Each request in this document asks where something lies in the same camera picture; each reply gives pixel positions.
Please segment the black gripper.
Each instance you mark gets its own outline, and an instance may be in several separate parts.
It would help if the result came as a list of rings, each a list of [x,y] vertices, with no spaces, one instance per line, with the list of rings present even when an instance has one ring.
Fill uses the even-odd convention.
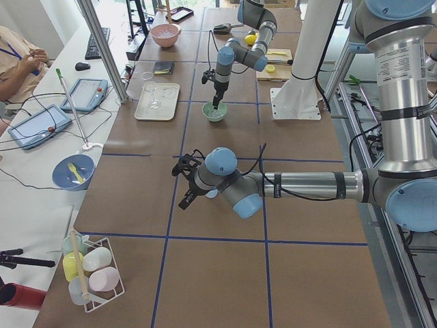
[[[204,85],[208,81],[213,82],[215,95],[213,97],[212,106],[214,110],[217,110],[224,93],[229,87],[229,75],[222,75],[215,69],[207,69],[203,72],[201,83]]]
[[[205,191],[195,184],[195,172],[197,167],[201,165],[201,161],[194,157],[196,152],[200,153],[201,158],[204,158],[199,150],[193,150],[191,154],[181,156],[171,170],[173,177],[182,174],[188,180],[188,191],[178,204],[178,207],[182,210],[186,210],[198,195],[205,195]]]

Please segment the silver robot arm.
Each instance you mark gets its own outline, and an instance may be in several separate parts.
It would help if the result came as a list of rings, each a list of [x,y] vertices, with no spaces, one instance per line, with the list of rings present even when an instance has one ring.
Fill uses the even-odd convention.
[[[258,30],[259,34],[251,48],[241,45],[237,38],[228,39],[225,45],[218,50],[216,68],[203,73],[202,83],[214,82],[216,90],[212,101],[214,109],[218,108],[229,87],[233,63],[238,62],[261,72],[268,63],[266,57],[268,46],[277,32],[277,20],[274,14],[264,7],[263,1],[241,1],[238,9],[238,21]]]
[[[303,118],[309,113],[310,88],[315,86],[327,41],[342,1],[318,5],[309,1],[291,77],[281,89],[272,89],[275,119]],[[172,169],[182,174],[188,191],[179,207],[186,209],[198,195],[217,189],[234,212],[246,219],[262,207],[261,197],[299,197],[329,202],[354,199],[379,206],[399,226],[414,232],[436,230],[436,158],[433,155],[427,95],[424,38],[433,28],[434,1],[354,1],[350,36],[375,55],[380,100],[380,127],[384,159],[376,169],[353,172],[268,172],[238,170],[228,148],[216,148],[203,162],[185,154]],[[218,109],[229,86],[234,62],[261,71],[266,51],[277,31],[274,15],[263,1],[242,1],[238,21],[259,31],[248,50],[229,39],[218,51],[216,68],[207,70],[202,84],[214,82],[212,108]]]

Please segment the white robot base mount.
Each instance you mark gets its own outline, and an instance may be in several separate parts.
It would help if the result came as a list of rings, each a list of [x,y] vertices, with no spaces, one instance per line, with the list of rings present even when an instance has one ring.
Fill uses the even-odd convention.
[[[275,120],[321,119],[315,81],[341,6],[340,0],[308,2],[290,79],[282,88],[270,90],[272,117]]]

